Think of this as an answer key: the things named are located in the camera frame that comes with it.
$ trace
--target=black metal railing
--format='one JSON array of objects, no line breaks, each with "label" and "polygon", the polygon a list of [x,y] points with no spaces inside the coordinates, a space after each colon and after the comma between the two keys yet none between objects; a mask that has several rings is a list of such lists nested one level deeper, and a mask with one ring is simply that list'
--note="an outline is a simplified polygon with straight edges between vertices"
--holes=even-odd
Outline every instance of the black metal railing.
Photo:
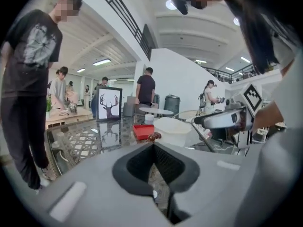
[{"label": "black metal railing", "polygon": [[[252,64],[250,64],[238,71],[235,71],[233,73],[228,73],[228,72],[225,72],[222,70],[216,70],[216,69],[212,69],[212,68],[208,68],[208,67],[204,67],[204,66],[201,66],[201,67],[203,67],[205,70],[207,70],[210,74],[212,74],[214,77],[216,77],[219,81],[228,82],[229,84],[238,82],[241,80],[245,80],[247,78],[251,78],[251,77],[258,75],[258,73],[255,71]],[[278,65],[273,65],[273,66],[269,67],[267,72],[275,70],[275,69],[278,69]]]},{"label": "black metal railing", "polygon": [[128,29],[132,32],[133,36],[135,37],[136,41],[141,46],[142,50],[144,51],[147,58],[151,59],[152,48],[149,46],[149,43],[138,27],[135,19],[133,18],[132,14],[123,3],[122,0],[105,0],[111,8],[116,12],[116,14],[121,18],[121,20],[125,23]]}]

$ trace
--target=ceiling light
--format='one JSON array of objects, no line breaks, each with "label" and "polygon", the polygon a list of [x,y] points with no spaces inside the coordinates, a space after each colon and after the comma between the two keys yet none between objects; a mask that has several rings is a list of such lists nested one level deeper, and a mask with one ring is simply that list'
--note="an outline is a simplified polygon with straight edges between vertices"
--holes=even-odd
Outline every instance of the ceiling light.
[{"label": "ceiling light", "polygon": [[105,60],[102,60],[102,61],[98,61],[98,62],[94,63],[93,65],[94,66],[99,66],[99,65],[102,65],[102,64],[105,64],[105,63],[108,63],[108,62],[110,62],[110,60],[105,59]]},{"label": "ceiling light", "polygon": [[225,67],[225,69],[231,70],[231,71],[235,71],[234,69],[231,69],[231,68],[229,68],[229,67]]},{"label": "ceiling light", "polygon": [[249,60],[247,60],[246,58],[244,58],[244,57],[241,57],[241,59],[242,60],[244,60],[244,61],[246,61],[247,63],[250,63],[250,61]]},{"label": "ceiling light", "polygon": [[171,0],[167,0],[165,5],[169,10],[176,10],[177,9],[176,6],[172,3]]},{"label": "ceiling light", "polygon": [[85,69],[84,68],[82,68],[82,69],[80,69],[80,70],[77,70],[77,72],[83,72]]},{"label": "ceiling light", "polygon": [[236,18],[236,17],[233,19],[233,23],[234,23],[236,26],[240,26],[239,19]]},{"label": "ceiling light", "polygon": [[207,63],[206,61],[196,60],[198,63]]}]

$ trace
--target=ceiling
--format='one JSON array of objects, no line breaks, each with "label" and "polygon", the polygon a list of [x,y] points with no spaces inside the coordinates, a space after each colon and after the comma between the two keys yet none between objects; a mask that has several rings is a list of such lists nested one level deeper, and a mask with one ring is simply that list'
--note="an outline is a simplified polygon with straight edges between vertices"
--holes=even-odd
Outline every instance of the ceiling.
[{"label": "ceiling", "polygon": [[[167,0],[149,0],[157,20],[162,47],[173,50],[191,60],[207,61],[203,66],[235,71],[247,66],[241,56],[250,60],[244,46],[240,27],[225,2],[214,3],[204,10],[189,7],[183,16],[178,10],[169,10]],[[235,51],[233,47],[241,44]]]},{"label": "ceiling", "polygon": [[[49,12],[57,0],[31,0],[19,16],[33,9]],[[59,61],[53,68],[67,66],[72,74],[95,79],[108,76],[110,79],[134,78],[135,58],[102,26],[99,14],[86,4],[78,17],[59,23],[63,34]],[[94,66],[103,59],[111,62]]]}]

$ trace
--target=deer head picture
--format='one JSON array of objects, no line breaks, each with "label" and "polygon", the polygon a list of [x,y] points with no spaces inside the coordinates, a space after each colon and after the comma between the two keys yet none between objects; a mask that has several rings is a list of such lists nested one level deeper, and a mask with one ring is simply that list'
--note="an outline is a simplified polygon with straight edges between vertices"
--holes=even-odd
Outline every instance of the deer head picture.
[{"label": "deer head picture", "polygon": [[112,104],[112,102],[110,102],[110,106],[108,106],[107,103],[104,104],[104,100],[105,100],[105,99],[104,99],[104,95],[105,95],[105,94],[102,94],[102,95],[100,96],[100,105],[102,105],[103,108],[106,110],[107,118],[108,118],[108,119],[110,119],[110,118],[118,118],[119,115],[113,115],[113,114],[112,114],[112,108],[115,107],[115,106],[117,106],[117,105],[119,105],[119,100],[118,100],[117,95],[114,96],[114,97],[115,97],[115,102],[114,102],[114,104]]}]

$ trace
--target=red box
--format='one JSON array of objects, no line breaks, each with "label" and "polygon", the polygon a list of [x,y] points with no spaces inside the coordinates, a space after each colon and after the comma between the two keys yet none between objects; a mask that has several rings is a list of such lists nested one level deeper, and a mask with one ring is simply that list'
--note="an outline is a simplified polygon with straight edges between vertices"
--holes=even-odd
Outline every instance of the red box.
[{"label": "red box", "polygon": [[134,124],[133,131],[138,140],[147,140],[148,136],[155,132],[155,127],[153,124]]}]

